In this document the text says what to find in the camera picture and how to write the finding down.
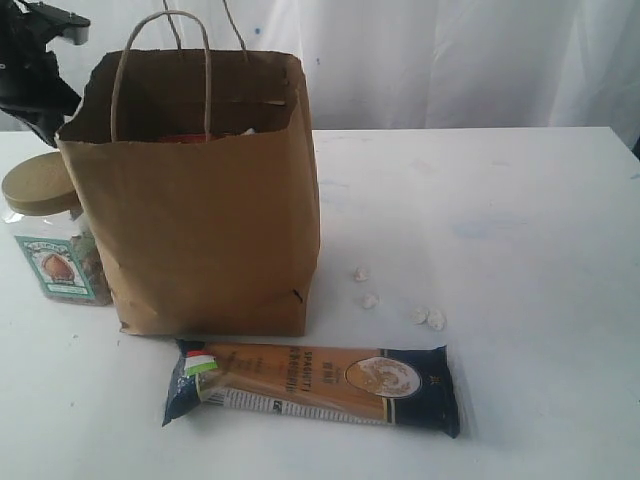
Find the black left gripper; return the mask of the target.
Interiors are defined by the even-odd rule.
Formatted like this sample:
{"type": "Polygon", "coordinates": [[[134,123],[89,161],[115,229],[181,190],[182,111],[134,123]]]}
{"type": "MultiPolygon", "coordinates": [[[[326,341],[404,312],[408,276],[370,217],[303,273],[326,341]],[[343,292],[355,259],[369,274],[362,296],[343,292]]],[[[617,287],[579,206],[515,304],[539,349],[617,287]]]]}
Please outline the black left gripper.
{"type": "Polygon", "coordinates": [[[57,57],[28,25],[29,1],[1,3],[1,111],[54,147],[81,97],[60,76],[57,57]]]}

